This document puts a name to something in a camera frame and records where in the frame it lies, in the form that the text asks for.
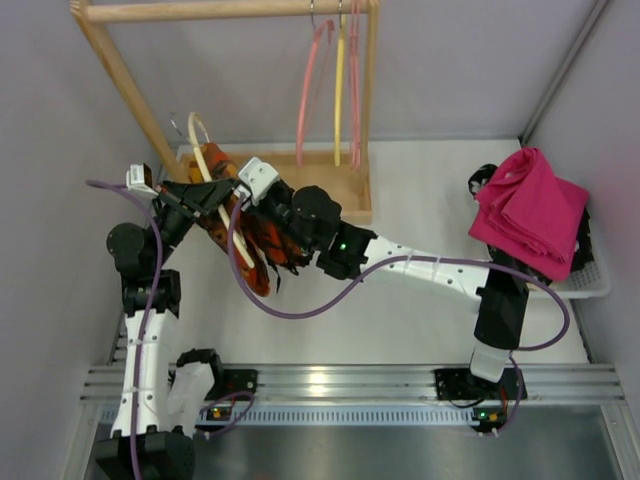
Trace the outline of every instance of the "pink cloth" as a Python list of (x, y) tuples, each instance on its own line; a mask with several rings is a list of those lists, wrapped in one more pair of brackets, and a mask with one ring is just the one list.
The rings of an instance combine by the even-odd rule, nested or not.
[(469, 235), (562, 281), (588, 198), (585, 189), (556, 178), (537, 148), (523, 148), (476, 194), (480, 210)]

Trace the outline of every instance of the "wooden rack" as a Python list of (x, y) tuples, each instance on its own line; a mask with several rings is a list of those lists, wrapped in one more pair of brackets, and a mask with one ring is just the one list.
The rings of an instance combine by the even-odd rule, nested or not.
[[(287, 17), (337, 15), (351, 11), (351, 0), (224, 0), (187, 3), (145, 3), (129, 5), (92, 5), (90, 0), (72, 0), (71, 13), (89, 44), (102, 62), (116, 88), (122, 95), (140, 128), (158, 153), (171, 177), (188, 182), (190, 159), (187, 155), (177, 159), (157, 119), (153, 116), (140, 89), (136, 85), (106, 25), (109, 23), (169, 22), (178, 20), (209, 20), (225, 18)], [(305, 152), (303, 167), (295, 165), (291, 152), (244, 152), (231, 155), (243, 162), (258, 156), (278, 169), (282, 178), (293, 188), (319, 185), (343, 207), (343, 218), (348, 222), (371, 222), (371, 195), (369, 186), (369, 129), (373, 100), (376, 46), (379, 17), (379, 0), (361, 0), (360, 11), (368, 17), (365, 70), (362, 95), (362, 150), (359, 170), (348, 164), (348, 152), (344, 152), (343, 165), (336, 167), (333, 151)]]

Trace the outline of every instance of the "wooden board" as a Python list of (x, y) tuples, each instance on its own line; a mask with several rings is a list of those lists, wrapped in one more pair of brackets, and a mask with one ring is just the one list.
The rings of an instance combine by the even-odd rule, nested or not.
[[(349, 166), (350, 153), (342, 152), (341, 165), (333, 164), (333, 152), (311, 151), (304, 154), (304, 165), (298, 167), (295, 152), (229, 152), (229, 157), (241, 166), (251, 157), (269, 162), (282, 179), (294, 190), (318, 185), (342, 206), (342, 219), (356, 225), (369, 225), (372, 219), (368, 169), (355, 171)], [(182, 154), (178, 161), (188, 170), (195, 162), (193, 154)]]

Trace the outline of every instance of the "white tabletop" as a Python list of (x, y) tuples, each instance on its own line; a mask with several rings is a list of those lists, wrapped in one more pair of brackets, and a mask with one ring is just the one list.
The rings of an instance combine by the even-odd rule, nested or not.
[[(467, 235), (477, 210), (467, 179), (478, 167), (500, 163), (518, 148), (516, 140), (373, 142), (370, 228), (444, 256), (488, 258), (486, 247)], [(441, 364), (470, 359), (475, 315), (433, 294), (365, 284), (321, 316), (273, 318), (244, 297), (226, 255), (196, 228), (166, 268), (179, 270), (182, 280), (176, 358), (194, 347), (213, 347), (225, 363)], [(313, 267), (299, 277), (288, 272), (282, 277), (280, 292), (265, 302), (290, 312), (318, 307), (346, 286)], [(548, 340), (561, 325), (552, 300), (530, 300), (522, 345)], [(516, 358), (524, 363), (588, 361), (573, 318), (559, 344)]]

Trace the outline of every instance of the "gray wall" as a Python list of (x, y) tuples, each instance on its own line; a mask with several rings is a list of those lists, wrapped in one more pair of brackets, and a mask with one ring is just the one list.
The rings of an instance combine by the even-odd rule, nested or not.
[(640, 423), (640, 3), (616, 0), (542, 122), (533, 144), (558, 174), (591, 192), (611, 295), (581, 314), (600, 360), (614, 362)]
[[(492, 138), (522, 132), (593, 0), (382, 3), (374, 137)], [(308, 17), (112, 31), (159, 118), (198, 110), (220, 142), (293, 138)], [(329, 68), (309, 139), (333, 138), (334, 85)]]
[(123, 180), (148, 143), (64, 1), (0, 15), (0, 478), (56, 478), (119, 280), (104, 241), (139, 216), (85, 178)]

